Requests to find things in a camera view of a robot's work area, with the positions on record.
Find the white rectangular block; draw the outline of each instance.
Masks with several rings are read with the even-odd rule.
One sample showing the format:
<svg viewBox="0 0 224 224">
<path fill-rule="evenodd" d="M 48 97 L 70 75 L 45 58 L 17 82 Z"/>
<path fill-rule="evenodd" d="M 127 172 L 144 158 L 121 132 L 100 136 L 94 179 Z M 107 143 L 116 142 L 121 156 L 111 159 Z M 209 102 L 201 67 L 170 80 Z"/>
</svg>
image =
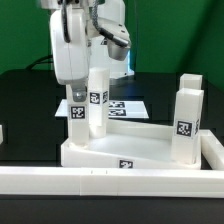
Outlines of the white rectangular block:
<svg viewBox="0 0 224 224">
<path fill-rule="evenodd" d="M 83 169 L 0 167 L 0 194 L 80 195 Z"/>
<path fill-rule="evenodd" d="M 91 137 L 106 135 L 109 110 L 110 71 L 105 68 L 91 68 L 88 81 L 89 124 Z"/>
<path fill-rule="evenodd" d="M 188 89 L 201 89 L 202 84 L 202 75 L 194 75 L 194 74 L 183 74 L 180 78 L 180 89 L 188 88 Z"/>
<path fill-rule="evenodd" d="M 224 147 L 211 131 L 200 131 L 202 154 L 213 170 L 224 170 Z"/>
<path fill-rule="evenodd" d="M 0 144 L 3 142 L 2 125 L 0 125 Z"/>
<path fill-rule="evenodd" d="M 85 102 L 74 102 L 72 89 L 66 86 L 68 100 L 68 135 L 75 145 L 88 145 L 89 142 L 89 119 L 88 97 Z"/>
<path fill-rule="evenodd" d="M 171 158 L 177 162 L 193 164 L 196 161 L 202 90 L 181 89 L 177 92 Z"/>
<path fill-rule="evenodd" d="M 200 170 L 121 170 L 118 195 L 223 197 L 223 174 Z"/>
<path fill-rule="evenodd" d="M 40 7 L 43 9 L 59 9 L 60 6 L 57 1 L 54 0 L 40 0 Z"/>
</svg>

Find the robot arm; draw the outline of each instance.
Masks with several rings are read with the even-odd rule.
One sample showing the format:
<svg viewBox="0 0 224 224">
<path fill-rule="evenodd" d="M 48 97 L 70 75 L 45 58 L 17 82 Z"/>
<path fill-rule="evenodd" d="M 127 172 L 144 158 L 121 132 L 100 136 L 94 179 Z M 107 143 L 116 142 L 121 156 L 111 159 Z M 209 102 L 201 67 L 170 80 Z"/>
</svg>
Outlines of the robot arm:
<svg viewBox="0 0 224 224">
<path fill-rule="evenodd" d="M 124 60 L 131 45 L 129 34 L 124 25 L 98 18 L 98 0 L 40 0 L 40 3 L 42 8 L 54 11 L 50 29 L 57 80 L 62 85 L 71 85 L 74 101 L 84 101 L 91 38 L 105 36 L 109 56 Z"/>
</svg>

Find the green background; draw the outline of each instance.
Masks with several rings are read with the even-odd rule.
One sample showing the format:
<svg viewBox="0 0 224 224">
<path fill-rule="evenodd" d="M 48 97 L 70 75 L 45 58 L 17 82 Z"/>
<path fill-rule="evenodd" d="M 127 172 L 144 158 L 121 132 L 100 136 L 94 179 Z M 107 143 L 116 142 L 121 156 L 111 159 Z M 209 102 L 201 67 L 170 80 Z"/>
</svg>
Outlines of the green background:
<svg viewBox="0 0 224 224">
<path fill-rule="evenodd" d="M 224 90 L 223 0 L 125 4 L 135 71 L 203 74 Z M 35 0 L 3 1 L 1 9 L 0 73 L 50 54 L 48 11 L 37 8 Z"/>
</svg>

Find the white base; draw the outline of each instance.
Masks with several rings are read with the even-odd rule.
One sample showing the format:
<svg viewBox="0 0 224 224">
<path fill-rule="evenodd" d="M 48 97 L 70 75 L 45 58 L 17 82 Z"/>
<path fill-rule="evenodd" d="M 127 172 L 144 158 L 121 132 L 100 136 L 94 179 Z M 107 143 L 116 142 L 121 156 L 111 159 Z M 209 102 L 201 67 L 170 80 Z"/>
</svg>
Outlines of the white base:
<svg viewBox="0 0 224 224">
<path fill-rule="evenodd" d="M 224 198 L 220 171 L 0 167 L 0 194 Z"/>
<path fill-rule="evenodd" d="M 195 164 L 171 160 L 173 128 L 127 121 L 109 120 L 104 138 L 90 139 L 88 148 L 66 140 L 61 147 L 64 167 L 200 169 L 201 145 Z"/>
</svg>

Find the black surface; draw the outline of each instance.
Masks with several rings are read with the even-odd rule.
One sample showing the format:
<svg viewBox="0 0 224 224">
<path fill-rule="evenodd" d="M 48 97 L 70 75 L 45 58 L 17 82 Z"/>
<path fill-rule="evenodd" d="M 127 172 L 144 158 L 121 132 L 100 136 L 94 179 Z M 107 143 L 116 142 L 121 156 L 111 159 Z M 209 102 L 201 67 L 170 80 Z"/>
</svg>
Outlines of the black surface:
<svg viewBox="0 0 224 224">
<path fill-rule="evenodd" d="M 138 74 L 111 87 L 110 98 L 144 100 L 150 119 L 172 125 L 179 75 Z M 224 143 L 223 93 L 204 81 L 201 128 Z M 0 76 L 0 165 L 60 166 L 66 119 L 54 117 L 65 88 L 53 72 L 9 71 Z M 203 169 L 209 169 L 203 161 Z M 3 223 L 222 223 L 224 200 L 163 197 L 0 196 Z"/>
</svg>

